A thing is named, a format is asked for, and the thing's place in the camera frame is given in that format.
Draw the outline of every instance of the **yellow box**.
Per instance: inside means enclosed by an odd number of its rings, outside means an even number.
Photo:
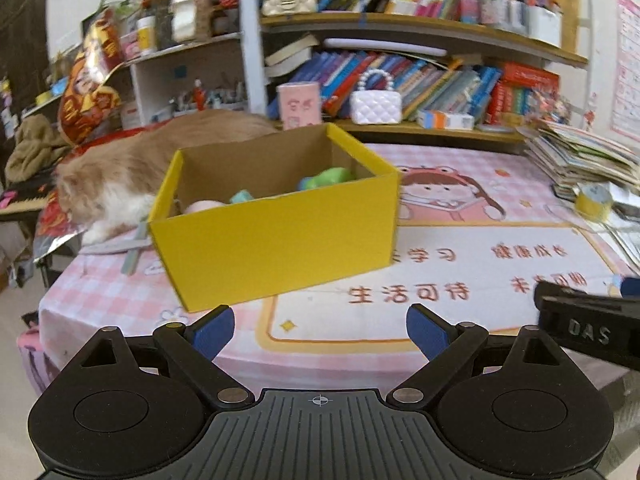
[[[295,191],[341,166],[356,180]],[[256,198],[180,215],[197,200]],[[256,300],[391,263],[399,173],[334,124],[180,150],[149,217],[164,268],[190,312]]]

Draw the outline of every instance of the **tablecloth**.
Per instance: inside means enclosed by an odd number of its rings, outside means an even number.
[[[370,148],[402,171],[394,264],[235,305],[236,332],[216,364],[256,394],[365,387],[384,394],[426,362],[406,336],[410,303],[421,301],[449,322],[472,320],[492,332],[515,333],[536,322],[536,280],[607,293],[615,289],[612,277],[628,272],[602,240],[574,226],[580,221],[522,156]],[[182,308],[154,250],[142,254],[133,276],[120,273],[123,260],[123,254],[78,256],[43,297],[40,336],[57,367],[101,326],[147,335],[204,314]],[[625,372],[572,357],[598,387]]]

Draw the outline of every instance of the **cat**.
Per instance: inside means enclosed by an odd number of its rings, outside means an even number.
[[[102,243],[148,215],[177,150],[275,131],[273,123],[259,115],[204,110],[157,130],[94,146],[56,168],[60,207],[71,221],[88,229],[83,245]]]

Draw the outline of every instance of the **brown cloth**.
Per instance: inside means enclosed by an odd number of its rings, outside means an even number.
[[[15,133],[15,149],[4,170],[7,180],[24,182],[51,166],[69,149],[44,115],[27,117]]]

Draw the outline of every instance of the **dark curtain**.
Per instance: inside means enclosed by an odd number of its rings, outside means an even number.
[[[18,116],[47,89],[48,65],[46,0],[0,0],[0,78],[9,77]]]

